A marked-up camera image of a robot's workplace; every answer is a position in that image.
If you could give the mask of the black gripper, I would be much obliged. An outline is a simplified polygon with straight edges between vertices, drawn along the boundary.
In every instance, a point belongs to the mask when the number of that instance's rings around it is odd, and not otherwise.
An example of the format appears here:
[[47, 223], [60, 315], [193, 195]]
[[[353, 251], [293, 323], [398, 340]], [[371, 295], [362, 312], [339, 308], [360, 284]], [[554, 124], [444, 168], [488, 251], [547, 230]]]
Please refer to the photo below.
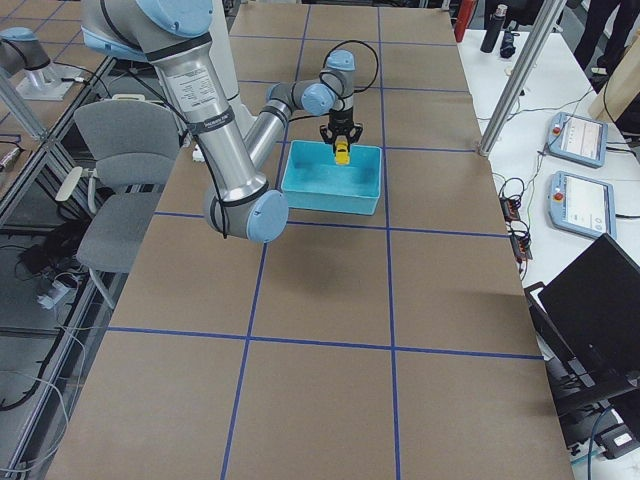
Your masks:
[[339, 138], [345, 139], [348, 145], [359, 142], [363, 125], [354, 121], [352, 110], [330, 110], [328, 118], [328, 124], [319, 128], [325, 144], [335, 146]]

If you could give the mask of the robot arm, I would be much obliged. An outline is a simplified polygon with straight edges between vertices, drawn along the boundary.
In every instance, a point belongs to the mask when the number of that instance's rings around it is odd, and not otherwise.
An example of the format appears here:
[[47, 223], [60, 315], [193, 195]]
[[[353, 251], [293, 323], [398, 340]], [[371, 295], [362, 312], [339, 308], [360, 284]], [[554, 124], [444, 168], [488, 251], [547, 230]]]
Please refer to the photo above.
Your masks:
[[316, 80], [278, 83], [251, 123], [241, 115], [228, 27], [219, 1], [84, 1], [87, 47], [151, 64], [167, 102], [194, 137], [211, 173], [208, 224], [223, 236], [268, 243], [284, 230], [289, 207], [260, 168], [304, 110], [352, 119], [355, 59], [334, 50]]
[[1, 31], [1, 71], [8, 78], [19, 71], [37, 71], [50, 64], [49, 55], [31, 29], [10, 27]]

